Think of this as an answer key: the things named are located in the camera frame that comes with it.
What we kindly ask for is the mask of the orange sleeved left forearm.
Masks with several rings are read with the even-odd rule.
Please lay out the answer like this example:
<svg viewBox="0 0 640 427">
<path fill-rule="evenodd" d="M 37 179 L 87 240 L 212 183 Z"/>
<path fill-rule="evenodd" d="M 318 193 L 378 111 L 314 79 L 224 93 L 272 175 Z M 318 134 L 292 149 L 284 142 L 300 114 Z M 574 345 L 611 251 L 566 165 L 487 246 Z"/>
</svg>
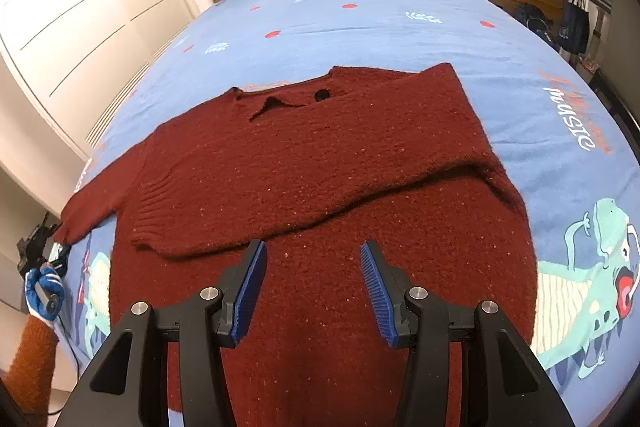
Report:
<svg viewBox="0 0 640 427">
<path fill-rule="evenodd" d="M 9 372 L 3 378 L 17 406 L 29 415 L 49 413 L 58 336 L 50 325 L 29 317 Z"/>
</svg>

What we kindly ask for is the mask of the blue white gloved left hand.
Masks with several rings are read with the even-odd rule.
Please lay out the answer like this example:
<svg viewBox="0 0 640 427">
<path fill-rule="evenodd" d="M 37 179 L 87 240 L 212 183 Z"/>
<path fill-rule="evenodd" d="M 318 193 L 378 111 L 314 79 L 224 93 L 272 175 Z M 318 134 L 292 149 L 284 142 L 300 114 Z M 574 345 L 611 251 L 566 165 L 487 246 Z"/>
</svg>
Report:
<svg viewBox="0 0 640 427">
<path fill-rule="evenodd" d="M 39 269 L 31 269 L 25 277 L 24 293 L 29 313 L 52 329 L 65 299 L 58 272 L 48 262 Z"/>
</svg>

